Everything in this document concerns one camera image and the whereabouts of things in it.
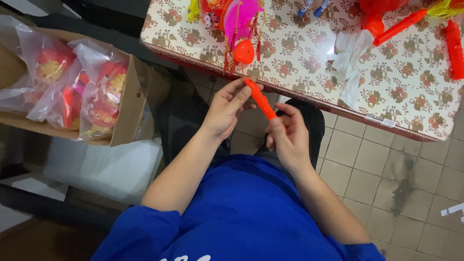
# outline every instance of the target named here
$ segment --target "pink fan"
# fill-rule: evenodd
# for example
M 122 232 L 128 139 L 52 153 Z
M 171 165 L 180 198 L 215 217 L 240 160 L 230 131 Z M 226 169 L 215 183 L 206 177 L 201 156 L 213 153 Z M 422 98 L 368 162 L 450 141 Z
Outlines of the pink fan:
M 235 43 L 232 43 L 232 41 L 248 37 L 250 24 L 256 11 L 262 12 L 263 10 L 262 7 L 258 9 L 258 0 L 233 0 L 230 3 L 224 15 L 224 33 L 232 49 L 235 46 Z M 234 38 L 235 26 L 237 26 L 237 35 Z

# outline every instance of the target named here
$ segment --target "tiled floor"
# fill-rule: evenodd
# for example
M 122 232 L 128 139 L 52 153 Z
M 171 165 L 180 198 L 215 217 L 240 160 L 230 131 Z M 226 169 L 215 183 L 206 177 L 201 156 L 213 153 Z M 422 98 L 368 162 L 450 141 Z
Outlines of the tiled floor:
M 211 101 L 228 83 L 194 78 Z M 288 98 L 266 94 L 271 105 Z M 464 261 L 462 213 L 440 211 L 464 202 L 464 111 L 453 137 L 421 143 L 324 112 L 326 131 L 317 162 L 321 177 L 361 220 L 388 261 Z M 232 153 L 253 154 L 267 120 L 245 111 L 232 135 Z

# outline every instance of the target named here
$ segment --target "hand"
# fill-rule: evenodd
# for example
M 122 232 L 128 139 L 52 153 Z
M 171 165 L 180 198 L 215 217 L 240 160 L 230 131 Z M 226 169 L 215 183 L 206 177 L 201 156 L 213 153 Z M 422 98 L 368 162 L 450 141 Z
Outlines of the hand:
M 238 116 L 243 110 L 256 109 L 256 105 L 247 101 L 251 89 L 245 85 L 243 78 L 237 79 L 219 90 L 211 102 L 209 111 L 201 125 L 203 130 L 221 143 L 227 139 L 237 124 Z
M 275 108 L 287 115 L 272 119 L 266 131 L 266 146 L 277 151 L 280 163 L 295 176 L 314 170 L 309 159 L 309 132 L 299 109 L 283 103 Z

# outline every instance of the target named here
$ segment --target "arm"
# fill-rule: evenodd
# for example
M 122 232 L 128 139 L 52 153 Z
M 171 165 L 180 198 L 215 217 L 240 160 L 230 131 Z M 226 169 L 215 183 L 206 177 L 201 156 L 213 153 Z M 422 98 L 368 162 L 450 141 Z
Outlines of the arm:
M 255 104 L 247 102 L 251 89 L 244 87 L 241 78 L 214 95 L 200 130 L 148 187 L 142 205 L 159 211 L 184 213 L 217 148 L 235 128 L 240 112 L 256 108 Z
M 301 112 L 288 104 L 276 104 L 276 108 L 287 116 L 270 122 L 266 145 L 276 149 L 280 162 L 295 179 L 301 200 L 319 229 L 342 244 L 369 243 L 358 219 L 311 166 L 309 133 Z

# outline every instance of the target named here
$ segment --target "red plastic handle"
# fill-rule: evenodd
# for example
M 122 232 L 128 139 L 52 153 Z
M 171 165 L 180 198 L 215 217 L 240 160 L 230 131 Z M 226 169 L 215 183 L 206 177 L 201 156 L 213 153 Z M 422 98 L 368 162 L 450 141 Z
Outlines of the red plastic handle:
M 390 29 L 383 32 L 381 35 L 377 36 L 374 39 L 374 45 L 379 46 L 391 37 L 397 35 L 404 29 L 410 27 L 411 25 L 419 22 L 427 14 L 427 9 L 420 9 L 410 14 L 408 17 L 405 17 L 401 22 L 392 26 Z
M 451 69 L 455 80 L 464 79 L 464 57 L 463 47 L 461 46 L 461 32 L 458 25 L 453 21 L 448 21 L 446 30 L 446 44 L 450 54 Z
M 258 88 L 258 86 L 256 86 L 256 84 L 249 79 L 244 79 L 246 85 L 251 88 L 251 97 L 253 97 L 253 99 L 256 101 L 256 104 L 258 104 L 259 108 L 264 112 L 264 115 L 266 115 L 267 119 L 271 120 L 273 118 L 277 118 L 277 115 L 269 105 L 266 96 L 261 93 L 261 90 Z

